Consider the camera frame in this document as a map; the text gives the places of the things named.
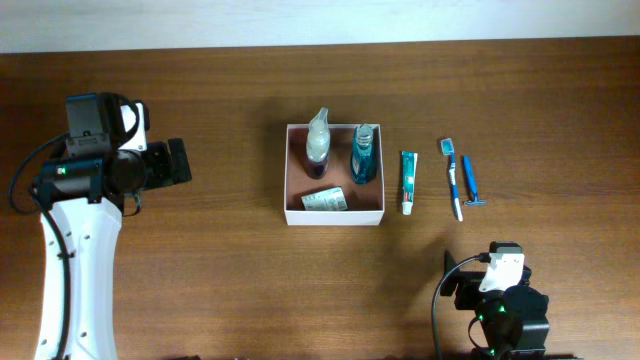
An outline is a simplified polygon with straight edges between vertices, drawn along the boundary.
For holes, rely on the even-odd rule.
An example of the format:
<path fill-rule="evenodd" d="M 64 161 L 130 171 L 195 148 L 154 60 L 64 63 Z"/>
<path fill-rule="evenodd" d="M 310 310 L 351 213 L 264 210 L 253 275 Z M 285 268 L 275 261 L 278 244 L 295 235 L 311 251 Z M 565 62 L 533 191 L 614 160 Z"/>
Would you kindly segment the teal white toothpaste tube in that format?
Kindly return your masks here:
<path fill-rule="evenodd" d="M 412 213 L 415 196 L 415 177 L 417 170 L 418 154 L 415 152 L 402 152 L 402 170 L 403 170 L 403 187 L 402 187 L 402 213 L 409 216 Z"/>

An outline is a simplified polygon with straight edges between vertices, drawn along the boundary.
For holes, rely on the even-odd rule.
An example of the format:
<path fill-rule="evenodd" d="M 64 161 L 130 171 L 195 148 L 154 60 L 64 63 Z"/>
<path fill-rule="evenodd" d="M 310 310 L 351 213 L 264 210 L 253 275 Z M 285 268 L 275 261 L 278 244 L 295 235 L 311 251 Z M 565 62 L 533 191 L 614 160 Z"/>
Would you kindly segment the clear spray bottle purple liquid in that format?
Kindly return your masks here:
<path fill-rule="evenodd" d="M 308 125 L 306 140 L 307 172 L 313 179 L 322 178 L 328 169 L 330 131 L 328 112 L 322 107 Z"/>

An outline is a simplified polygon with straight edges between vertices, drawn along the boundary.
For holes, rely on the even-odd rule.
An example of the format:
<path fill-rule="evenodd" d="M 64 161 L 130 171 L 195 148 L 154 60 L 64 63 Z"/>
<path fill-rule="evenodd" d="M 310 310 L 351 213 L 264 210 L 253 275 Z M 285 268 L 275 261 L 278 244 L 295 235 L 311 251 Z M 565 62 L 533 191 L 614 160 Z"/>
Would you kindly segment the green white small tube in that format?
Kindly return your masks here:
<path fill-rule="evenodd" d="M 341 187 L 305 195 L 301 200 L 306 211 L 346 211 L 348 209 Z"/>

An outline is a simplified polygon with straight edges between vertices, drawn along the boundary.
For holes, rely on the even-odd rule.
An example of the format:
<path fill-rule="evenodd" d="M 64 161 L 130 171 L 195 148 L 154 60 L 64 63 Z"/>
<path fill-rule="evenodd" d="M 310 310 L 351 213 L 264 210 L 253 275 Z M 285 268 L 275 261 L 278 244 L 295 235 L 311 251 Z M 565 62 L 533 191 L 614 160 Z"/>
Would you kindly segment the blue mouthwash bottle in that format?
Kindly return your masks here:
<path fill-rule="evenodd" d="M 376 172 L 374 129 L 362 124 L 354 131 L 350 168 L 353 181 L 358 185 L 370 182 Z"/>

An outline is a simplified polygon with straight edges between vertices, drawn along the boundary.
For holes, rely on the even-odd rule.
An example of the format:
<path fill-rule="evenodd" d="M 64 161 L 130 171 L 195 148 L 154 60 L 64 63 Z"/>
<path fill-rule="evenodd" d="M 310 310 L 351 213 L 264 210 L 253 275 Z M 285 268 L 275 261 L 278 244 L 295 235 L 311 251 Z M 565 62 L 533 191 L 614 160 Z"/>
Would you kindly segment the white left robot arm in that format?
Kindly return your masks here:
<path fill-rule="evenodd" d="M 29 189 L 45 240 L 36 358 L 116 358 L 114 263 L 125 201 L 191 178 L 180 138 L 42 164 Z"/>

